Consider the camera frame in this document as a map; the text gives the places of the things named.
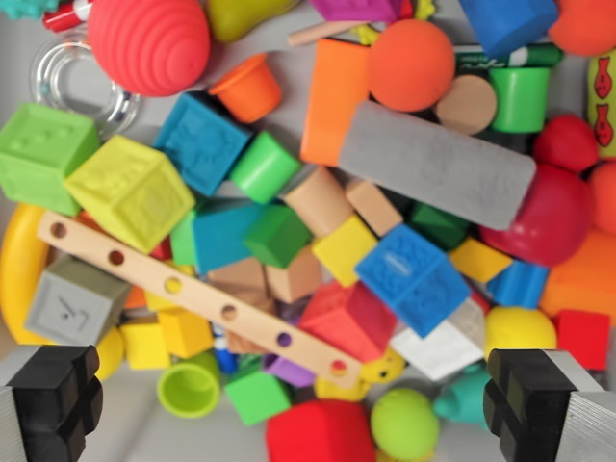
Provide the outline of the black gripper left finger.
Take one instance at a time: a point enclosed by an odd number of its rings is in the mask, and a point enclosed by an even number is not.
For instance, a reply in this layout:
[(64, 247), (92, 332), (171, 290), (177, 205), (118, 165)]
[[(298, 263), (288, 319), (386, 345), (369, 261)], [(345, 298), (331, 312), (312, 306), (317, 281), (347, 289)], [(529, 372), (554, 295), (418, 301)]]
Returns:
[(94, 346), (17, 346), (1, 361), (1, 459), (77, 461), (100, 420)]

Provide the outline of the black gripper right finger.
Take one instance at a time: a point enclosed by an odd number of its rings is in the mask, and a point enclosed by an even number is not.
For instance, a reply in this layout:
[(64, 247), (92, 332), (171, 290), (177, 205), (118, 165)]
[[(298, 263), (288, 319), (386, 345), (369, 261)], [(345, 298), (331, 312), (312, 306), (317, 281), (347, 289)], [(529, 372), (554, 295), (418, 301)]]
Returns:
[(494, 349), (483, 413), (507, 461), (613, 461), (615, 394), (558, 349)]

